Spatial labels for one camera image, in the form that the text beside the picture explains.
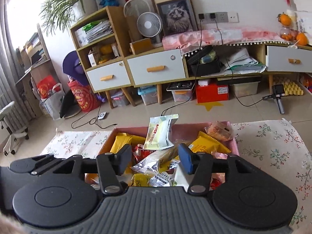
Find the yellow snack packet with label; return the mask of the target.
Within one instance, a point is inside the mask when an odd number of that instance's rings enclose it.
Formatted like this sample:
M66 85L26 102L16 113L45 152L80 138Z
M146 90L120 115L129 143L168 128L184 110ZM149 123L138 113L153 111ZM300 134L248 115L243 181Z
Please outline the yellow snack packet with label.
M227 148L224 144L202 131L199 131L197 138L188 146L188 148L194 153L231 153L231 150Z

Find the large yellow snack packet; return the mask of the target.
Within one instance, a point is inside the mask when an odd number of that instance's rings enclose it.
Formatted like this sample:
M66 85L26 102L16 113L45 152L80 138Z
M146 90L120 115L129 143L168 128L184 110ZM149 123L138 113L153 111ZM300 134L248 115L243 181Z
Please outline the large yellow snack packet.
M145 137L131 135L128 133L117 133L110 152L116 154L125 144L131 145L132 151L135 151L135 147L138 144L143 145L144 143L145 143Z

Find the red white candy packet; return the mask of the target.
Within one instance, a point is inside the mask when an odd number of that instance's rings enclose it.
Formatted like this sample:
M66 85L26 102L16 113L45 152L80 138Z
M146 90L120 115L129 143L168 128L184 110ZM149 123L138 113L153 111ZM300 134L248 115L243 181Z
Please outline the red white candy packet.
M145 150L143 144L136 144L132 146L132 163L137 164L154 152L155 150Z

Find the white newspaper print snack packet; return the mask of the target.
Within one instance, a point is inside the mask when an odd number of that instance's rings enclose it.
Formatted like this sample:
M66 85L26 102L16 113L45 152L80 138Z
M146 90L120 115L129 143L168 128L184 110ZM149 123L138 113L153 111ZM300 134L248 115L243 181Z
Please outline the white newspaper print snack packet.
M132 185L139 187L180 186L188 190L192 175L184 172L177 149L155 151L139 163L131 166Z

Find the orange white snack packet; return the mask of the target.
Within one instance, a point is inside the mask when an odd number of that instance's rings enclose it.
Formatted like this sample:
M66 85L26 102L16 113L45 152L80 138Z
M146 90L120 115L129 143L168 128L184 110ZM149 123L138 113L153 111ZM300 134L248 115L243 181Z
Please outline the orange white snack packet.
M230 123L221 121L214 121L204 128L207 135L214 137L214 139L226 142L233 139L233 130Z

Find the pale yellow white snack packet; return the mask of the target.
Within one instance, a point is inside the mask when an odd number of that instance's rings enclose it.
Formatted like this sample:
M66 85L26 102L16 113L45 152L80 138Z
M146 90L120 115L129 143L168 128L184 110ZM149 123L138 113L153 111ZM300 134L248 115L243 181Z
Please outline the pale yellow white snack packet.
M172 140L172 126L178 120L179 115L165 115L151 117L147 136L143 148L145 150L166 150L174 146Z

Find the pink snack packet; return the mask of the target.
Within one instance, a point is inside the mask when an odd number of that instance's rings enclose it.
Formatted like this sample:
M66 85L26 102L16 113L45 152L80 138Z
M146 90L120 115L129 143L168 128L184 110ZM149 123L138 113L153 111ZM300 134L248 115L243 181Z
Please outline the pink snack packet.
M228 158L227 154L219 153L219 152L212 152L211 155L213 156L214 159L219 159L219 160L226 160Z

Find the red cardboard box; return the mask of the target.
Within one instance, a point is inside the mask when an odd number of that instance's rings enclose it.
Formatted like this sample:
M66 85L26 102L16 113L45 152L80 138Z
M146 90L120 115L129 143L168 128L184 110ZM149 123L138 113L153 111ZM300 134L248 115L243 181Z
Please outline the red cardboard box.
M196 98L198 104L229 100L228 85L218 85L216 82L207 86L196 85Z

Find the floral tablecloth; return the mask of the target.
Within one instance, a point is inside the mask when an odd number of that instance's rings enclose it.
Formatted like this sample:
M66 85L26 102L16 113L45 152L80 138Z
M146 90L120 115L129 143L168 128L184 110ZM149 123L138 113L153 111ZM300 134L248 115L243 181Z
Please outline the floral tablecloth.
M235 141L229 148L293 190L298 207L290 222L293 229L311 223L311 155L296 129L287 120L254 121L232 125ZM57 131L42 154L67 158L95 158L113 144L115 135L146 135L146 128L116 128L112 131Z

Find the purple plush toy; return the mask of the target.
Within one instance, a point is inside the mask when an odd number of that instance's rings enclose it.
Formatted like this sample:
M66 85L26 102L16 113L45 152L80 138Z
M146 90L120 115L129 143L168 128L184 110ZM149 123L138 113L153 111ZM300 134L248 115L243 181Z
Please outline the purple plush toy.
M76 51L69 52L62 63L63 73L74 78L81 85L89 85Z

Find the yellow egg tray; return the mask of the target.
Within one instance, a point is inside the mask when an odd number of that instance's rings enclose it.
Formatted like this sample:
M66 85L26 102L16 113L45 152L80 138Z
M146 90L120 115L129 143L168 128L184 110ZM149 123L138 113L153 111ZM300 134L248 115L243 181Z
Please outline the yellow egg tray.
M297 82L286 77L273 77L274 85L283 85L286 96L302 96L304 91Z

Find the long low tv cabinet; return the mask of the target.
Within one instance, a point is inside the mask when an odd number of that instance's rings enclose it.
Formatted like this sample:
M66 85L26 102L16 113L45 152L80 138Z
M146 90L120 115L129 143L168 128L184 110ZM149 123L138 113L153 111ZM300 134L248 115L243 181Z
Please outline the long low tv cabinet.
M247 43L212 46L223 63L222 74L311 73L311 45L298 45L291 34L280 35L289 43Z

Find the pink floral cloth runner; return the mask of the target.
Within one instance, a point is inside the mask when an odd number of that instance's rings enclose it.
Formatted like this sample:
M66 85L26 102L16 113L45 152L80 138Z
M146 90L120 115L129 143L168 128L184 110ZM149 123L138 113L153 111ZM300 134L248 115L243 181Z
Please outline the pink floral cloth runner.
M258 27L235 27L190 31L165 36L162 39L164 50L179 49L182 54L194 52L208 45L230 45L247 43L289 43L276 32Z

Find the white desk fan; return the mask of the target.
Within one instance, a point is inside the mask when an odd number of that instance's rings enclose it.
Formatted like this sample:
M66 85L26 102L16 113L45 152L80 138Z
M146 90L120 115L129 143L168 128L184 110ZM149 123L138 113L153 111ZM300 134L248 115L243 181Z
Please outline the white desk fan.
M144 37L152 38L155 44L161 44L162 19L153 12L144 12L137 18L137 29Z

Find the potted green plant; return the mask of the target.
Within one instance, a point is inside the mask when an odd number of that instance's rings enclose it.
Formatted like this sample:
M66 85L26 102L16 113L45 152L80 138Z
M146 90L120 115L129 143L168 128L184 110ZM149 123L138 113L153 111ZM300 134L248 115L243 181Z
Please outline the potted green plant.
M40 17L42 30L46 35L54 35L57 30L65 32L74 22L73 6L82 4L83 0L45 0Z

